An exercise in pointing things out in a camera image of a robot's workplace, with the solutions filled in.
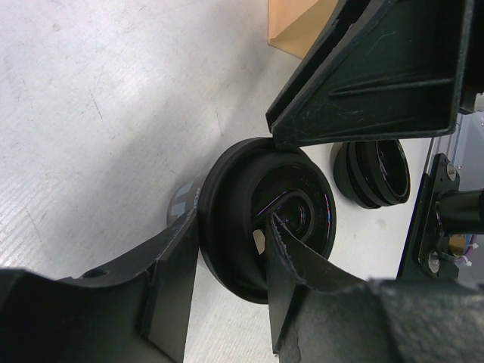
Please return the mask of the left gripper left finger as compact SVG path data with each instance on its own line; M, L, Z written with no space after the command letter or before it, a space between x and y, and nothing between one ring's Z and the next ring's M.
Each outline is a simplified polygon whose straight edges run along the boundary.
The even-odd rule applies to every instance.
M197 217L79 278L1 271L3 362L181 362L197 266Z

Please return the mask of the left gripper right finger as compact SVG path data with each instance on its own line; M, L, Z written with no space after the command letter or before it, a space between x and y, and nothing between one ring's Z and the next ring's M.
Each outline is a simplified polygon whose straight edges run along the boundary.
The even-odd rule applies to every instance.
M282 362L481 362L483 288L365 281L265 227L272 346Z

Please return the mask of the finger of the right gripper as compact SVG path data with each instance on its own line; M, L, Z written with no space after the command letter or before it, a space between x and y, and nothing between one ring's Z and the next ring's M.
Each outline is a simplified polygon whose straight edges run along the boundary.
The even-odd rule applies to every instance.
M338 2L267 110L275 145L451 134L474 11L472 1Z

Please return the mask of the black cup lid stack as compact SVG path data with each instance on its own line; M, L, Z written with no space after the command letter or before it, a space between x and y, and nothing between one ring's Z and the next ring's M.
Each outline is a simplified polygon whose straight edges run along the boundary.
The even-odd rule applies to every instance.
M398 140L344 142L333 172L343 196L364 209L403 204L410 197L408 162Z

